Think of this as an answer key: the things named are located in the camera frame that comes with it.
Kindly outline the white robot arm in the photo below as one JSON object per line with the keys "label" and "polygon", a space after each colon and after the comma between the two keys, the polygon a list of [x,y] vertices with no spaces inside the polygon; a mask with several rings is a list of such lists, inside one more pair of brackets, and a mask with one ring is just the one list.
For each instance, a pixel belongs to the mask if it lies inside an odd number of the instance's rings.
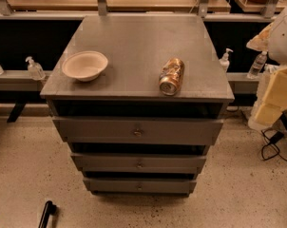
{"label": "white robot arm", "polygon": [[266,51],[270,59],[279,63],[274,72],[263,73],[258,83],[258,98],[248,126],[260,131],[271,127],[287,109],[287,6],[246,46]]}

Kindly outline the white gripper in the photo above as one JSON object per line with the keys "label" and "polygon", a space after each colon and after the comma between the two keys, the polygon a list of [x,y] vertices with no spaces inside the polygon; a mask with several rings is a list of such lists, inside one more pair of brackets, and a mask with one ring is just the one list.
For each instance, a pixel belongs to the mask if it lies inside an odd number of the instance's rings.
{"label": "white gripper", "polygon": [[[269,24],[265,27],[246,47],[255,51],[267,51],[272,26]],[[248,126],[261,131],[271,127],[287,109],[287,66],[279,66],[274,72],[264,71],[261,74],[257,97]]]}

